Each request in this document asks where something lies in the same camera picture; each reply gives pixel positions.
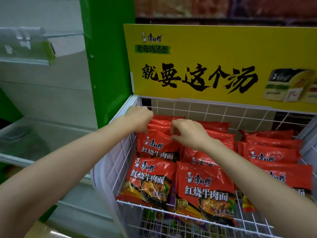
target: display rack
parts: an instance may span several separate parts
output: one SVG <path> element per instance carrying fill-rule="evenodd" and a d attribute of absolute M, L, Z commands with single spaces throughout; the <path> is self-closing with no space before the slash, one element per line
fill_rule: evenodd
<path fill-rule="evenodd" d="M 160 107 L 160 103 L 165 102 L 164 107 Z M 171 105 L 171 108 L 166 108 L 167 103 Z M 197 111 L 197 104 L 206 105 L 207 109 L 205 112 Z M 132 95 L 126 103 L 119 110 L 117 115 L 113 118 L 116 119 L 118 116 L 124 115 L 126 110 L 132 105 L 146 106 L 153 110 L 157 114 L 168 114 L 162 113 L 159 110 L 168 110 L 170 115 L 179 115 L 182 112 L 186 118 L 191 118 L 195 114 L 204 115 L 204 120 L 207 120 L 212 116 L 216 117 L 217 121 L 224 121 L 226 119 L 238 118 L 237 125 L 235 128 L 230 128 L 228 132 L 237 133 L 237 130 L 242 127 L 244 123 L 250 123 L 250 120 L 256 120 L 258 122 L 254 129 L 248 131 L 259 131 L 266 127 L 263 127 L 263 123 L 277 122 L 276 130 L 282 128 L 284 125 L 298 125 L 302 132 L 298 134 L 298 137 L 303 139 L 304 148 L 312 144 L 312 140 L 307 142 L 305 137 L 308 137 L 313 133 L 314 128 L 317 125 L 316 117 L 312 115 L 307 116 L 308 120 L 312 119 L 309 124 L 304 123 L 302 120 L 298 122 L 288 122 L 287 117 L 290 114 L 302 114 L 300 112 L 283 111 L 283 118 L 281 120 L 274 120 L 274 116 L 268 116 L 271 112 L 282 112 L 269 107 L 252 106 L 252 105 L 241 105 L 234 103 L 220 103 L 203 100 L 172 100 L 172 99 L 161 99 L 154 97 L 143 97 L 138 95 Z M 239 110 L 237 115 L 231 115 L 231 112 Z M 252 110 L 258 110 L 262 112 L 256 112 L 263 114 L 262 117 L 251 117 L 255 114 Z M 245 213 L 242 209 L 242 196 L 241 193 L 236 191 L 236 210 L 235 220 L 237 221 L 238 227 L 229 227 L 226 225 L 216 224 L 206 220 L 195 219 L 189 216 L 183 216 L 176 213 L 171 213 L 164 210 L 155 208 L 149 208 L 138 204 L 132 204 L 121 200 L 115 201 L 115 197 L 120 193 L 123 186 L 127 169 L 131 163 L 133 154 L 135 152 L 135 137 L 132 133 L 117 144 L 107 155 L 105 155 L 97 165 L 92 169 L 91 175 L 95 188 L 103 197 L 107 207 L 110 207 L 110 213 L 113 216 L 114 221 L 118 222 L 124 229 L 122 235 L 124 237 L 279 237 L 274 230 L 274 227 L 268 223 L 268 221 L 261 216 L 259 212 Z M 312 158 L 303 155 L 301 163 L 312 164 Z M 317 182 L 317 176 L 314 174 L 314 183 Z M 192 229 L 188 227 L 188 224 L 177 220 L 176 226 L 172 227 L 167 224 L 163 224 L 160 220 L 149 220 L 148 217 L 143 215 L 145 209 L 152 211 L 162 212 L 163 214 L 170 214 L 175 217 L 184 217 L 192 220 L 204 221 L 209 224 L 209 232 Z"/>

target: green panel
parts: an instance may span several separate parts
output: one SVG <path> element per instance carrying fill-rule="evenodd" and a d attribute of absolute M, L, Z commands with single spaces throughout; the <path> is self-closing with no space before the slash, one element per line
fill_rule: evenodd
<path fill-rule="evenodd" d="M 132 94 L 123 24 L 135 23 L 133 0 L 80 0 L 98 128 Z"/>
<path fill-rule="evenodd" d="M 0 119 L 13 123 L 22 117 L 22 114 L 0 88 Z"/>

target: person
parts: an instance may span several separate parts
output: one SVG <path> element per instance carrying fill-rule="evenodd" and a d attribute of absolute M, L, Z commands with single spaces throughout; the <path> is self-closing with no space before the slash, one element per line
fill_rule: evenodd
<path fill-rule="evenodd" d="M 0 237 L 24 237 L 34 222 L 73 188 L 118 142 L 147 132 L 153 112 L 130 107 L 124 116 L 34 162 L 0 185 Z M 172 121 L 172 140 L 213 158 L 284 237 L 316 237 L 317 206 L 208 136 L 201 124 Z"/>

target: white wire rack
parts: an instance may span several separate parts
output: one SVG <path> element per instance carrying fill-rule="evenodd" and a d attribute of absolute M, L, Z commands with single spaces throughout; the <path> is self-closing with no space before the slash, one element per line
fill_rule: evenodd
<path fill-rule="evenodd" d="M 124 115 L 126 110 L 132 105 L 143 105 L 151 108 L 154 113 L 160 115 L 185 116 L 186 118 L 194 120 L 206 121 L 233 120 L 230 131 L 236 134 L 238 134 L 238 129 L 240 128 L 253 132 L 270 130 L 272 126 L 274 126 L 275 129 L 281 129 L 284 125 L 297 125 L 297 131 L 301 131 L 304 128 L 303 132 L 298 135 L 304 140 L 304 146 L 305 144 L 310 144 L 309 141 L 305 141 L 305 137 L 311 135 L 311 129 L 316 126 L 317 130 L 316 118 L 309 123 L 313 115 L 303 115 L 300 118 L 292 119 L 295 120 L 295 122 L 289 122 L 288 118 L 294 116 L 293 112 L 281 112 L 281 110 L 269 109 L 267 107 L 243 106 L 231 103 L 220 105 L 212 102 L 206 103 L 205 101 L 188 102 L 188 100 L 143 98 L 145 99 L 142 99 L 142 97 L 138 95 L 130 97 L 113 119 Z M 279 112 L 279 119 L 275 118 L 276 112 Z M 122 226 L 123 237 L 279 237 L 275 233 L 273 226 L 271 226 L 259 212 L 243 212 L 242 195 L 240 192 L 236 192 L 236 210 L 234 215 L 238 224 L 237 227 L 229 227 L 120 200 L 115 201 L 114 197 L 121 192 L 126 172 L 135 152 L 135 137 L 135 134 L 131 134 L 123 139 L 105 155 L 91 172 L 93 183 L 97 191 L 104 197 L 107 207 L 109 207 L 109 212 L 113 216 L 113 220 Z M 306 162 L 305 157 L 303 157 L 302 162 L 312 164 L 311 162 Z M 314 184 L 317 184 L 317 176 L 315 174 Z M 313 191 L 313 195 L 316 195 L 317 185 L 315 187 L 316 190 Z M 145 209 L 161 212 L 163 218 L 150 219 L 149 216 L 145 215 L 149 214 L 148 212 L 144 212 Z M 176 224 L 173 226 L 166 224 L 164 219 L 166 215 L 172 215 L 176 218 L 183 217 L 188 220 L 203 221 L 207 224 L 208 230 L 193 228 L 192 226 L 188 226 L 189 223 L 184 223 L 180 219 L 176 219 Z"/>

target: yellow sign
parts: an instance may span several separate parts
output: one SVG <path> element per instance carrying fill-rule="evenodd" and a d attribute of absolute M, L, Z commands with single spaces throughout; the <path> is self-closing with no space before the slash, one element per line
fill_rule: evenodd
<path fill-rule="evenodd" d="M 317 28 L 125 24 L 124 31 L 135 94 L 317 113 Z"/>

